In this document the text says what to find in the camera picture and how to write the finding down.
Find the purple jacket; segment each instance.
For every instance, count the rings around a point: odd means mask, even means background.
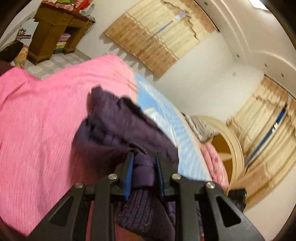
[[[176,170],[178,149],[129,98],[117,98],[101,87],[92,89],[92,113],[82,122],[73,147],[101,176],[112,173],[129,151],[135,154],[131,196],[119,226],[163,241],[175,239],[174,203],[162,204],[154,194],[154,158],[161,152]]]

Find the pink blanket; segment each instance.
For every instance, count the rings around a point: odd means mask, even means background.
[[[97,173],[71,153],[93,86],[132,96],[132,70],[102,56],[40,81],[20,68],[0,77],[0,216],[29,235],[76,181]]]

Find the desk cabinet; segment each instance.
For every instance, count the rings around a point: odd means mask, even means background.
[[[79,13],[44,3],[40,5],[35,15],[35,21],[39,24],[28,52],[28,58],[34,64],[52,56],[57,42],[64,32],[71,34],[64,47],[64,53],[73,52],[83,35],[94,23]]]

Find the pink pillow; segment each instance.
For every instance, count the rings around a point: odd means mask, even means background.
[[[214,173],[217,176],[217,183],[226,191],[229,187],[229,182],[225,166],[223,165],[215,147],[212,144],[207,144],[206,147],[212,159]]]
[[[213,163],[212,163],[212,159],[211,159],[211,156],[209,154],[209,151],[207,149],[207,147],[205,145],[202,145],[200,147],[200,151],[204,157],[204,160],[205,160],[205,163],[207,165],[207,168],[210,172],[210,175],[211,175],[211,178],[213,179],[213,182],[216,182],[217,183],[217,176],[214,172],[214,167],[213,167]]]

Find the curtain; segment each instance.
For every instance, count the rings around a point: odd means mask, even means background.
[[[161,77],[215,30],[194,0],[143,0],[104,33]]]
[[[244,152],[250,153],[257,147],[258,140],[262,139],[273,127],[278,114],[287,101],[288,93],[271,79],[265,77],[254,95],[237,115],[228,120],[230,128],[237,133],[242,141]],[[246,118],[242,120],[243,113],[245,113]],[[295,164],[295,130],[296,101],[292,99],[287,105],[284,117],[277,129],[230,187],[230,189],[246,189],[248,207],[267,196]]]
[[[241,143],[245,160],[266,136],[287,101],[287,91],[265,76],[244,106],[227,120]]]

